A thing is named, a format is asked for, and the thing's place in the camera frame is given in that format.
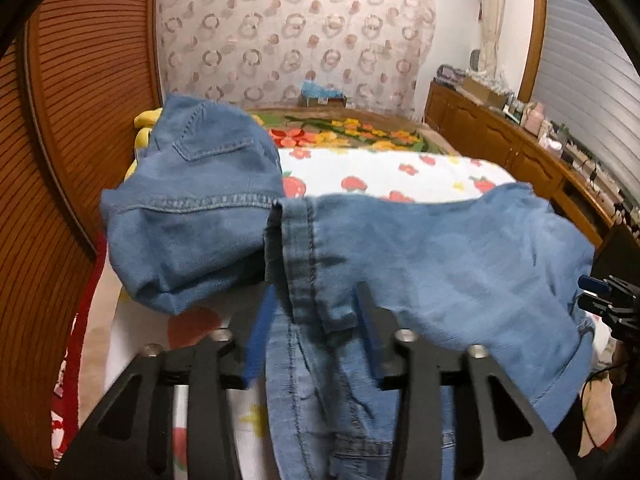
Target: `window blind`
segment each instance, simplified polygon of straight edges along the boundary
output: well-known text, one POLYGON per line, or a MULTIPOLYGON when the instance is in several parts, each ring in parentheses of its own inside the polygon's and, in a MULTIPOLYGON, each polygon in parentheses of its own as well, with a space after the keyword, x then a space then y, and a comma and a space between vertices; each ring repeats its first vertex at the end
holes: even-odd
POLYGON ((640 201, 640 77, 588 0, 547 0, 533 100, 640 201))

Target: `black cable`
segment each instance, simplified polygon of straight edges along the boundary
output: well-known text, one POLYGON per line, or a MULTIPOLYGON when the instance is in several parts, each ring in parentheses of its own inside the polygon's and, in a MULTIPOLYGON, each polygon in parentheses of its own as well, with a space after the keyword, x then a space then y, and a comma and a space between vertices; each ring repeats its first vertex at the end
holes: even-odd
POLYGON ((593 447, 598 447, 596 444, 596 441, 593 439, 593 435, 591 434, 591 431, 589 431, 589 426, 587 425, 587 419, 584 416, 584 406, 582 405, 582 398, 584 397, 584 391, 587 389, 587 384, 590 384, 591 381, 593 381, 597 376, 602 375, 606 372, 610 372, 612 370, 616 370, 617 368, 622 368, 623 366, 626 366, 629 364, 629 361, 619 364, 619 365, 611 365, 611 366, 607 366, 606 368, 603 368, 602 370, 598 370, 597 372, 594 372, 592 374, 589 375, 589 377, 587 377, 587 380, 584 381, 584 386, 582 387, 582 391, 580 393, 580 408, 582 410, 582 421, 584 423, 584 429, 587 430, 587 434, 589 435, 589 439, 591 440, 591 443, 593 444, 593 447))

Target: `slatted wooden panel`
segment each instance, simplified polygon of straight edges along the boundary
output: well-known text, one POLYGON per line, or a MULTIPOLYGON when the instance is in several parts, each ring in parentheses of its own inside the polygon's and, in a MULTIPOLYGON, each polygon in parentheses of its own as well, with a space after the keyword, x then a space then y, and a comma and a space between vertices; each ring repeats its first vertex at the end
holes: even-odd
POLYGON ((153 1, 44 0, 30 23, 41 135, 94 241, 100 192, 133 160, 133 117, 159 106, 153 1))
POLYGON ((0 422, 31 463, 50 468, 52 388, 92 256, 38 150, 12 45, 0 60, 0 422))

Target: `screw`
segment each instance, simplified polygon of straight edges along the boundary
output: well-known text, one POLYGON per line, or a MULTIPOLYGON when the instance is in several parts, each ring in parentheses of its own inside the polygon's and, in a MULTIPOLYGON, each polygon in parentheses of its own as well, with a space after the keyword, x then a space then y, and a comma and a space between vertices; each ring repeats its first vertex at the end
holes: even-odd
POLYGON ((219 328, 211 332, 211 338, 213 339, 213 341, 216 341, 218 343, 231 341, 233 336, 234 335, 231 333, 231 330, 229 330, 228 328, 219 328))
POLYGON ((418 339, 417 333, 407 328, 401 328, 400 330, 396 330, 395 337, 401 343, 413 343, 418 339))
POLYGON ((471 345, 466 351, 474 359, 489 357, 489 351, 482 345, 471 345))
POLYGON ((162 345, 158 343, 151 343, 144 345, 140 350, 139 355, 142 357, 158 357, 163 351, 164 349, 162 348, 162 345))

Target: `jeans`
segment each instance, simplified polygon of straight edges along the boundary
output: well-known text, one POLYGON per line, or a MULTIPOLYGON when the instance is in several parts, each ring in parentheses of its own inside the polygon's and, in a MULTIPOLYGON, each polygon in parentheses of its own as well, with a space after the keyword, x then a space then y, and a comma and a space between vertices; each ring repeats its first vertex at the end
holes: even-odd
POLYGON ((283 197, 267 131, 238 108, 171 94, 136 172, 102 192, 111 265, 135 300, 168 314, 260 282, 283 197))
MULTIPOLYGON (((530 186, 434 205, 284 200, 265 247, 280 301, 266 387, 282 480, 385 477, 398 393, 379 391, 370 378, 356 282, 369 283, 377 304, 434 344, 487 346, 549 430, 587 377, 593 325, 574 301, 593 247, 530 186)), ((448 388, 442 401, 443 478, 452 478, 448 388)))

